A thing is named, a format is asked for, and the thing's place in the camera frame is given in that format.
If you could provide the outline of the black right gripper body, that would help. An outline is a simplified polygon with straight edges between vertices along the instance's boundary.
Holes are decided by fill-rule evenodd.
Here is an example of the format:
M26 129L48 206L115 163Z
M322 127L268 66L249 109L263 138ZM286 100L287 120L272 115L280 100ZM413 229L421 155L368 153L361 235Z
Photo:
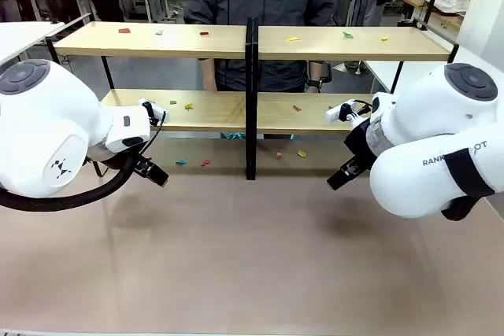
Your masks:
M363 120L344 140L344 144L353 154L353 157L346 162L346 166L351 170L370 170L376 161L376 155L371 151L366 140L369 125L369 119Z

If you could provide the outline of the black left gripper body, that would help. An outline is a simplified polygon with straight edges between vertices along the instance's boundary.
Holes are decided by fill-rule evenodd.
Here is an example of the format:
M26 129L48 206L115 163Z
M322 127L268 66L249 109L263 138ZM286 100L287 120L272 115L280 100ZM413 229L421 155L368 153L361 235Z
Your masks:
M144 157L143 155L138 155L136 157L135 173L137 175L149 175L153 167L154 163L150 158Z

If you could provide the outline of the person right hand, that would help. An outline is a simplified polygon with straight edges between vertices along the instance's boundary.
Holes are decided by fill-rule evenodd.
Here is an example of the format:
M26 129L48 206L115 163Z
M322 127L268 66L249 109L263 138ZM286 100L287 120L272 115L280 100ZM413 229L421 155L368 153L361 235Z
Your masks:
M217 91L214 59L200 60L204 90Z

